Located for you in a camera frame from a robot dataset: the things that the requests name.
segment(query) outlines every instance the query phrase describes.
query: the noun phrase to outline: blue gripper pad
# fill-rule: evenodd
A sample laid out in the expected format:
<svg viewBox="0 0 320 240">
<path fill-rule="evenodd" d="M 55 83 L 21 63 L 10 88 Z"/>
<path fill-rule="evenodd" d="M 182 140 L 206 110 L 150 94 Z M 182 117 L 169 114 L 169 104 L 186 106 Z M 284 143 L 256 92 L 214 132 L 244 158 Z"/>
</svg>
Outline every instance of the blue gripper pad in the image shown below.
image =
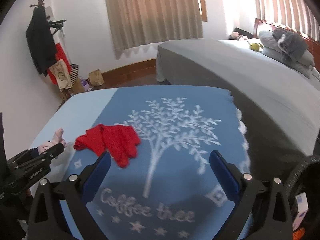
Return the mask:
<svg viewBox="0 0 320 240">
<path fill-rule="evenodd" d="M 102 181 L 108 173 L 111 166 L 111 156 L 106 153 L 99 161 L 95 169 L 91 172 L 90 176 L 82 186 L 82 202 L 88 203 L 93 200 Z"/>
<path fill-rule="evenodd" d="M 217 150 L 214 150 L 210 154 L 209 163 L 228 200 L 238 203 L 240 201 L 240 185 L 228 168 L 225 159 Z"/>
</svg>

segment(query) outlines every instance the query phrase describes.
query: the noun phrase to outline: red glove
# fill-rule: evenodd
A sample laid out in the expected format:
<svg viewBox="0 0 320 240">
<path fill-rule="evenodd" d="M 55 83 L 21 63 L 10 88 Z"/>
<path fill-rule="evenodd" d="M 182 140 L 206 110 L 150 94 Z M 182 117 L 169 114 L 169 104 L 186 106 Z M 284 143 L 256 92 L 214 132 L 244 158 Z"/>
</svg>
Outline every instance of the red glove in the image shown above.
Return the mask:
<svg viewBox="0 0 320 240">
<path fill-rule="evenodd" d="M 140 139 L 131 126 L 98 124 L 79 136 L 73 147 L 76 150 L 88 148 L 97 156 L 108 149 L 115 162 L 124 168 L 129 164 L 128 158 L 137 157 L 136 145 L 139 143 Z"/>
</svg>

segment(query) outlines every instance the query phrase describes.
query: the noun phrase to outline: gray bedsheet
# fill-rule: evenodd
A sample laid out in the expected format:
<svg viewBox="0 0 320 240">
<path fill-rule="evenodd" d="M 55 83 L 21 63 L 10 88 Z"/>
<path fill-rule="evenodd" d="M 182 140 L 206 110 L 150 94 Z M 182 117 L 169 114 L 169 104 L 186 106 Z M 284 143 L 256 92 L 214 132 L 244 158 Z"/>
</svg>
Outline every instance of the gray bedsheet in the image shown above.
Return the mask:
<svg viewBox="0 0 320 240">
<path fill-rule="evenodd" d="M 320 92 L 280 62 L 239 41 L 196 39 L 161 44 L 156 68 L 158 81 L 231 91 L 248 129 L 251 171 L 259 179 L 285 178 L 313 154 Z"/>
</svg>

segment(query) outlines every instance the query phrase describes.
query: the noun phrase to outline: curtain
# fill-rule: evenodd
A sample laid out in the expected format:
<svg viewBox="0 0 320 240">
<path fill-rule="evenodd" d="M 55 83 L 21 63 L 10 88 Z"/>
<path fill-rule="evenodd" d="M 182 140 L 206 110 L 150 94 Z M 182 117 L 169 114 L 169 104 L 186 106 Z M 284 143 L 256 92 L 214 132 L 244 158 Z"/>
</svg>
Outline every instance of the curtain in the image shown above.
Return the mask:
<svg viewBox="0 0 320 240">
<path fill-rule="evenodd" d="M 202 38 L 198 0 L 106 0 L 114 49 Z"/>
<path fill-rule="evenodd" d="M 256 0 L 256 7 L 258 18 L 289 26 L 320 40 L 319 24 L 303 0 Z"/>
</svg>

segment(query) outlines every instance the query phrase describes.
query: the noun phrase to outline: star print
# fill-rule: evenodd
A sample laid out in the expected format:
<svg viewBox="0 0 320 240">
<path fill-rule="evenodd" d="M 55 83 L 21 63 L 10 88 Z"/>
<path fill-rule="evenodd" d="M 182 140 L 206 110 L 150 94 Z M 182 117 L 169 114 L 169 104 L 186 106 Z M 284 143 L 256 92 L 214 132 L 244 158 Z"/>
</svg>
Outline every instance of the star print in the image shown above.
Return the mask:
<svg viewBox="0 0 320 240">
<path fill-rule="evenodd" d="M 118 224 L 121 221 L 121 219 L 118 216 L 115 216 L 115 217 L 111 216 L 111 217 L 112 217 L 112 222 L 113 223 L 117 223 Z"/>
<path fill-rule="evenodd" d="M 141 225 L 139 221 L 136 221 L 135 223 L 129 223 L 132 225 L 132 228 L 130 228 L 131 231 L 137 231 L 138 233 L 141 233 L 141 229 L 146 228 L 143 225 Z"/>
<path fill-rule="evenodd" d="M 76 170 L 79 169 L 79 168 L 81 168 L 81 167 L 82 167 L 81 159 L 79 159 L 78 161 L 74 162 L 74 164 L 75 164 L 75 169 L 76 169 Z"/>
<path fill-rule="evenodd" d="M 185 237 L 186 239 L 188 239 L 190 234 L 187 233 L 186 231 L 181 231 L 181 232 L 178 233 L 178 235 L 179 235 L 179 238 Z"/>
<path fill-rule="evenodd" d="M 102 210 L 101 209 L 99 209 L 99 210 L 97 210 L 97 213 L 99 214 L 99 216 L 103 216 L 104 215 L 104 213 L 102 212 Z"/>
<path fill-rule="evenodd" d="M 167 232 L 166 230 L 164 230 L 162 227 L 159 227 L 158 229 L 153 229 L 155 232 L 155 234 L 157 236 L 161 235 L 161 236 L 165 236 L 165 233 Z"/>
</svg>

